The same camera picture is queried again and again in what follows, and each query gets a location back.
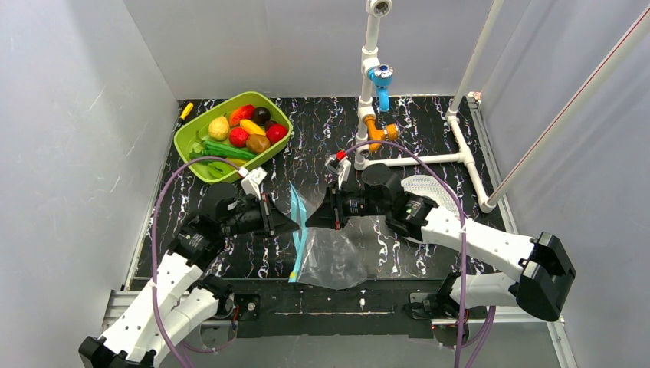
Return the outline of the clear zip top bag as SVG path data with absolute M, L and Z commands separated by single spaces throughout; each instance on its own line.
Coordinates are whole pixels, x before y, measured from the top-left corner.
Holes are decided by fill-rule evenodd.
M 296 258 L 288 281 L 332 290 L 355 287 L 367 279 L 362 257 L 342 231 L 308 228 L 314 207 L 290 185 L 290 219 L 300 229 L 293 232 Z

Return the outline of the brown toy kiwi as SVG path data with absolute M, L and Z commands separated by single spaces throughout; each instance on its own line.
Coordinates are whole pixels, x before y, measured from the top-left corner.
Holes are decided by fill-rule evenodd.
M 271 147 L 271 142 L 265 135 L 251 134 L 245 145 L 250 152 L 259 155 Z

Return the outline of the green toy beans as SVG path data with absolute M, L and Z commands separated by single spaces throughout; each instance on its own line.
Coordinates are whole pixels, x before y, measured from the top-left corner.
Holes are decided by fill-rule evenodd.
M 206 140 L 203 142 L 203 148 L 198 152 L 191 151 L 189 153 L 190 159 L 197 159 L 199 157 L 205 156 L 216 156 L 220 158 L 231 158 L 231 159 L 241 159 L 244 161 L 249 161 L 256 157 L 256 154 L 249 152 L 246 149 L 240 149 L 237 147 L 225 145 L 222 143 L 212 142 Z

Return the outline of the green plastic tray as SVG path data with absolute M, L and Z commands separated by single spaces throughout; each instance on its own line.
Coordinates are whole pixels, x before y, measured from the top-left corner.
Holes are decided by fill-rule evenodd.
M 182 161 L 187 163 L 192 160 L 191 156 L 197 156 L 206 149 L 204 142 L 210 140 L 208 126 L 214 119 L 229 117 L 237 108 L 249 104 L 254 107 L 268 108 L 271 113 L 271 119 L 286 128 L 287 134 L 279 139 L 278 142 L 272 144 L 263 153 L 256 155 L 254 158 L 246 159 L 243 163 L 238 163 L 237 165 L 243 166 L 246 170 L 251 171 L 276 156 L 288 144 L 293 133 L 293 124 L 280 107 L 265 95 L 255 91 L 247 91 L 198 115 L 176 131 L 173 142 Z M 232 166 L 221 162 L 201 161 L 192 164 L 189 170 L 195 174 L 197 179 L 207 184 L 235 182 L 240 179 L 237 171 Z

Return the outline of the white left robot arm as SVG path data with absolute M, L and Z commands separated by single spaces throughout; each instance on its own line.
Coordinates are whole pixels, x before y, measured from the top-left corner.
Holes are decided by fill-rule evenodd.
M 78 353 L 85 367 L 158 367 L 200 323 L 231 297 L 232 285 L 204 273 L 236 235 L 272 238 L 299 225 L 266 193 L 244 194 L 231 183 L 207 189 L 169 243 L 147 286 L 99 337 Z

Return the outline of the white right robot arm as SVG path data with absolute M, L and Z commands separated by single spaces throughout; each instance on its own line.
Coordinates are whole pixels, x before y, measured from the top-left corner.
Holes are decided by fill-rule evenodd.
M 307 227 L 340 230 L 352 217 L 382 216 L 389 229 L 410 241 L 465 250 L 495 268 L 464 281 L 450 274 L 432 306 L 453 315 L 460 307 L 519 307 L 540 320 L 560 319 L 576 269 L 558 237 L 542 232 L 531 238 L 462 220 L 423 191 L 405 188 L 407 179 L 384 164 L 365 169 L 360 182 L 329 187 Z

